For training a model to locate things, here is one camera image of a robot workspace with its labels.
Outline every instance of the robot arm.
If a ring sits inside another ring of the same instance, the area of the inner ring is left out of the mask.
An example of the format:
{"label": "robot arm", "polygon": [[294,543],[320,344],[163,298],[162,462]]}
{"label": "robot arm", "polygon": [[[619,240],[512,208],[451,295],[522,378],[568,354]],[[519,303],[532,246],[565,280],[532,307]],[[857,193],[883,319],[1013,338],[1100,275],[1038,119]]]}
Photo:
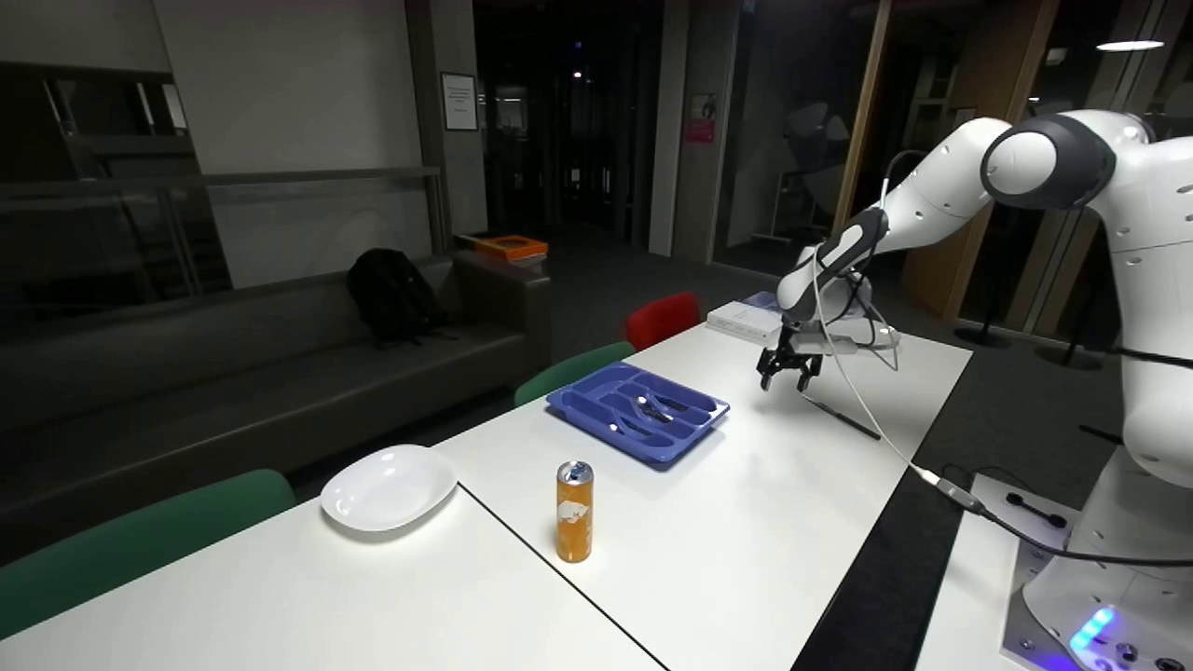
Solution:
{"label": "robot arm", "polygon": [[968,119],[850,229],[797,258],[797,270],[780,280],[780,348],[757,362],[765,389],[780,369],[797,369],[807,389],[828,352],[895,348],[895,329],[868,307],[868,285],[854,263],[873,255],[932,246],[986,208],[982,159],[1002,129],[999,119]]}
{"label": "robot arm", "polygon": [[873,255],[917,249],[951,240],[990,200],[1018,208],[1109,208],[1091,200],[1116,175],[1116,152],[1142,145],[1142,122],[1113,112],[1038,117],[1018,127],[968,119],[942,138],[893,193],[868,205],[838,240],[803,255],[780,285],[780,348],[757,357],[770,389],[797,369],[797,389],[833,352],[895,348],[895,329],[868,307],[854,270]]}

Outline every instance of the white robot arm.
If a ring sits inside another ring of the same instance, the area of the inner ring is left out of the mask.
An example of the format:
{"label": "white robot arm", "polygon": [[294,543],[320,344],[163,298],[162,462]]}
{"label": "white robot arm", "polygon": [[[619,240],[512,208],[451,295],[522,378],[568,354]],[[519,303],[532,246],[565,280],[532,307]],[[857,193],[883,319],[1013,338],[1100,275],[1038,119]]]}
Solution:
{"label": "white robot arm", "polygon": [[757,373],[770,389],[780,369],[797,369],[807,389],[825,354],[895,348],[895,329],[878,324],[854,263],[888,249],[932,246],[990,200],[1091,208],[1109,229],[1121,314],[1125,452],[1105,467],[1068,541],[1068,553],[1085,553],[1085,562],[1050,558],[1023,598],[1081,667],[1188,660],[1193,138],[1147,140],[1142,119],[1116,112],[957,127],[900,190],[833,242],[803,255],[784,275],[784,336],[760,354]]}
{"label": "white robot arm", "polygon": [[1193,487],[1193,138],[1151,145],[1137,117],[963,122],[910,179],[780,280],[784,336],[757,362],[760,384],[797,369],[807,389],[828,352],[895,348],[854,263],[951,240],[990,200],[1100,214],[1121,311],[1125,446],[1147,475]]}
{"label": "white robot arm", "polygon": [[1002,129],[999,119],[968,119],[845,231],[797,258],[776,295],[784,307],[780,348],[757,362],[765,389],[780,369],[797,369],[807,389],[828,348],[895,348],[895,329],[878,317],[868,285],[854,263],[873,255],[937,246],[986,208],[982,159]]}

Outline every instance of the red chair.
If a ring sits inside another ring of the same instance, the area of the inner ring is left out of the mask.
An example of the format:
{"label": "red chair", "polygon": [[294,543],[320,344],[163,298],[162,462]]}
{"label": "red chair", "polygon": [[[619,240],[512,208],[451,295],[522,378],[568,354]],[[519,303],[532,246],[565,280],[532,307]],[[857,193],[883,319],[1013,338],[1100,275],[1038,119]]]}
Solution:
{"label": "red chair", "polygon": [[700,298],[693,291],[678,291],[678,295],[664,295],[664,298],[635,311],[628,317],[628,338],[635,344],[635,352],[647,352],[647,348],[670,338],[676,333],[685,333],[700,319],[705,319]]}

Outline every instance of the black backpack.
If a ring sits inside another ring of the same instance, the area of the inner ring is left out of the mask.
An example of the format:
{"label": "black backpack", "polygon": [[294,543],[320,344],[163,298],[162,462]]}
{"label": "black backpack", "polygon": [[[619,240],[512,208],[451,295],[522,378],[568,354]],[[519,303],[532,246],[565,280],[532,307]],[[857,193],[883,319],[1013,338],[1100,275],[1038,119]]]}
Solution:
{"label": "black backpack", "polygon": [[419,338],[444,319],[432,287],[398,249],[366,249],[348,271],[348,295],[377,338]]}

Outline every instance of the chair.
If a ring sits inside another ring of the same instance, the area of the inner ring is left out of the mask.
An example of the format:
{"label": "chair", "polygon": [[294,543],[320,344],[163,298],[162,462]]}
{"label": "chair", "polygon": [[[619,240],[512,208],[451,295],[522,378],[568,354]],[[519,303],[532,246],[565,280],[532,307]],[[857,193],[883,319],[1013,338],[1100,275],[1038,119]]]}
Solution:
{"label": "chair", "polygon": [[685,333],[700,319],[705,319],[700,298],[693,291],[678,291],[678,295],[664,295],[655,303],[637,307],[628,317],[628,338],[635,344],[635,352],[647,352],[647,348],[670,338],[676,333]]}
{"label": "chair", "polygon": [[0,565],[0,637],[294,508],[275,470],[239,475],[120,513]]}
{"label": "chair", "polygon": [[596,352],[581,352],[581,354],[574,354],[574,357],[565,357],[565,362],[556,362],[552,369],[542,369],[537,378],[531,378],[519,391],[515,391],[515,405],[526,405],[526,401],[532,401],[532,400],[542,400],[542,396],[548,396],[548,391],[556,391],[556,389],[565,389],[565,384],[569,384],[569,380],[581,380],[581,378],[591,378],[591,373],[596,373],[596,369],[604,369],[604,365],[613,365],[613,362],[624,362],[624,357],[630,357],[635,354],[635,348],[630,344],[608,344],[608,348],[596,348]]}

